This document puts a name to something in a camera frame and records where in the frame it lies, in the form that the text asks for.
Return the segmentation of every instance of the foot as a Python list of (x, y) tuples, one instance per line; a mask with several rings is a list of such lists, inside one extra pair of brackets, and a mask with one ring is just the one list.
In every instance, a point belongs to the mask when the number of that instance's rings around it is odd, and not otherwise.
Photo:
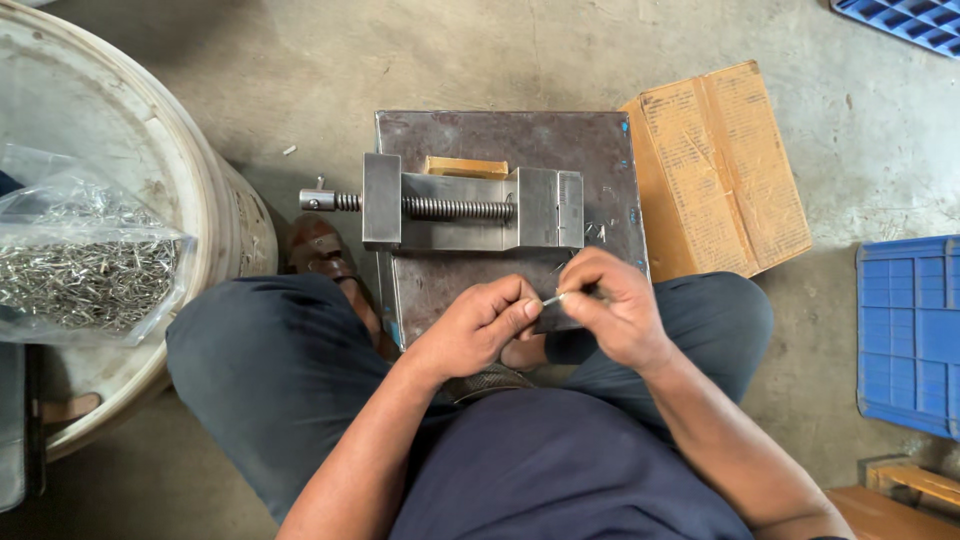
[(305, 213), (295, 219), (290, 227), (287, 250), (290, 254), (289, 266), (297, 274), (323, 274), (340, 286), (353, 310), (370, 331), (373, 347), (377, 349), (380, 319), (364, 298), (356, 271), (342, 257), (343, 247), (337, 230), (319, 214)]
[(533, 371), (547, 363), (546, 351), (543, 349), (545, 343), (545, 333), (534, 335), (528, 341), (515, 339), (503, 348), (500, 362), (516, 371)]

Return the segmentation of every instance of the man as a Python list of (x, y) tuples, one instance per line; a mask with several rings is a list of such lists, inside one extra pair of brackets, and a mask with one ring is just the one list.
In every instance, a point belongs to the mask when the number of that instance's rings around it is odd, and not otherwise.
[[(393, 367), (337, 234), (295, 223), (297, 275), (222, 283), (167, 334), (170, 371), (282, 523), (279, 539), (842, 537), (740, 400), (772, 315), (733, 274), (651, 286), (587, 248), (559, 279), (584, 331), (532, 335), (521, 276), (471, 287)], [(581, 291), (595, 284), (603, 302)], [(467, 408), (441, 384), (501, 357), (581, 363), (564, 389)]]

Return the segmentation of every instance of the man's left hand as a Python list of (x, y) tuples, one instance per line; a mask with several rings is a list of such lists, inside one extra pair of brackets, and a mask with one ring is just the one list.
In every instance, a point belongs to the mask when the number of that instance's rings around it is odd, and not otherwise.
[(479, 373), (511, 339), (529, 339), (543, 303), (533, 285), (513, 274), (465, 290), (397, 363), (414, 363), (436, 384)]

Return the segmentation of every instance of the plastic bag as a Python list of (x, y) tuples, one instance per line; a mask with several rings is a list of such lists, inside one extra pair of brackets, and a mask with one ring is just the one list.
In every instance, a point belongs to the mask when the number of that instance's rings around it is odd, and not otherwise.
[(180, 300), (194, 238), (88, 163), (8, 145), (26, 185), (0, 197), (0, 341), (139, 343)]

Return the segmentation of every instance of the navy shirt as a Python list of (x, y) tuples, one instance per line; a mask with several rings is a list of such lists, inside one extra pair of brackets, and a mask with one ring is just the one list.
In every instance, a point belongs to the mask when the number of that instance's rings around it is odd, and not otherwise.
[(730, 506), (657, 437), (585, 394), (470, 406), (424, 461), (392, 540), (743, 539)]

